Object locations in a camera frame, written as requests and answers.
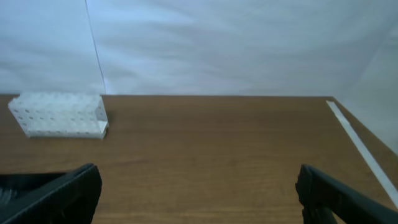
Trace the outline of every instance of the white wall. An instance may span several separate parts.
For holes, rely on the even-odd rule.
[[[0,91],[104,93],[84,1],[0,1]]]
[[[333,95],[398,152],[396,0],[87,6],[1,1],[0,92]]]

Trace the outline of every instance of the white line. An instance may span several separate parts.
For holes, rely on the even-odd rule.
[[[332,101],[326,101],[326,102],[328,103],[330,109],[336,115],[337,119],[340,121],[343,128],[346,130],[348,136],[354,142],[356,148],[358,149],[359,153],[361,153],[363,159],[366,161],[369,168],[373,171],[373,174],[379,180],[379,182],[383,186],[384,190],[386,190],[388,196],[390,196],[392,202],[394,202],[394,205],[396,205],[396,207],[398,208],[398,191],[397,191],[397,189],[394,187],[394,185],[391,183],[390,179],[388,179],[388,176],[384,173],[384,171],[381,169],[381,167],[379,166],[377,161],[373,158],[372,154],[369,152],[367,147],[363,144],[361,139],[358,137],[358,135],[354,131],[353,127],[351,127],[351,125],[349,124],[347,119],[344,117],[344,115],[338,109],[335,102],[332,102]]]

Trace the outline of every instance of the black object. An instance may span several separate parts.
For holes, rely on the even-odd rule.
[[[347,224],[398,223],[398,213],[361,195],[316,168],[302,165],[296,183],[304,224],[335,224],[332,211]]]
[[[91,223],[101,185],[94,164],[68,173],[0,175],[0,223]]]

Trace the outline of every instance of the white plastic test tube rack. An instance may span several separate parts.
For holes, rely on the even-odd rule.
[[[102,139],[109,126],[99,95],[22,93],[8,108],[27,137]]]

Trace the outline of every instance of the wooden table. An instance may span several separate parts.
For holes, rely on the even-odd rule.
[[[95,163],[93,223],[302,223],[294,183],[304,163],[394,208],[326,104],[333,98],[105,96],[104,140],[27,139],[11,98],[0,97],[1,173]],[[398,186],[397,157],[343,112]]]

